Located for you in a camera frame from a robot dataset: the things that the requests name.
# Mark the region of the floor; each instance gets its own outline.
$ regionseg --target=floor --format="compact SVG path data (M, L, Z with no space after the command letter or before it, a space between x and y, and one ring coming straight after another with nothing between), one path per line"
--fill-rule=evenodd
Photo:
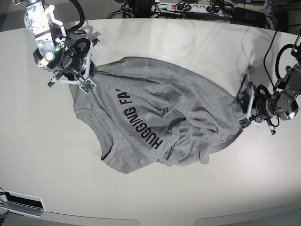
M56 6L55 16L63 22L79 20L75 7L69 0L46 0L47 4ZM178 2L178 0L163 0L162 2ZM208 4L209 0L200 0L201 4ZM86 20L106 19L114 11L120 9L121 4L114 0L79 0L83 7ZM261 11L265 6L245 5L245 8ZM13 0L0 0L0 32L24 27L25 4L15 6Z

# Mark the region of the t-shirt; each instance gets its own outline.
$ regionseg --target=t-shirt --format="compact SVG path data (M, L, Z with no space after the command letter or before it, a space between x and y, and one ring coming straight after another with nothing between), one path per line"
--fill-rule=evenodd
M126 57L97 67L86 95L70 86L74 111L97 135L102 161L122 173L153 162L185 166L241 133L241 107L210 80L167 62Z

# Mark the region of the white tabletop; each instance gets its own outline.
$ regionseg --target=white tabletop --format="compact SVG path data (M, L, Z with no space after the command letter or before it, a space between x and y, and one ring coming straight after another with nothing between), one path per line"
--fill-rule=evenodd
M255 84L268 84L262 62L273 31L172 19L94 20L85 29L101 34L92 56L96 65L151 57L203 75L234 96L241 74L252 65ZM274 80L278 51L295 39L277 35L267 58ZM4 189L41 196L50 212L136 219L143 226L192 226L200 218L301 200L301 115L282 121L274 136L266 128L249 127L212 154L208 165L155 163L124 175L101 161L97 137L76 119L68 86L48 88L52 74L33 60L33 34L25 29L2 32L0 42ZM286 51L281 72L295 63Z

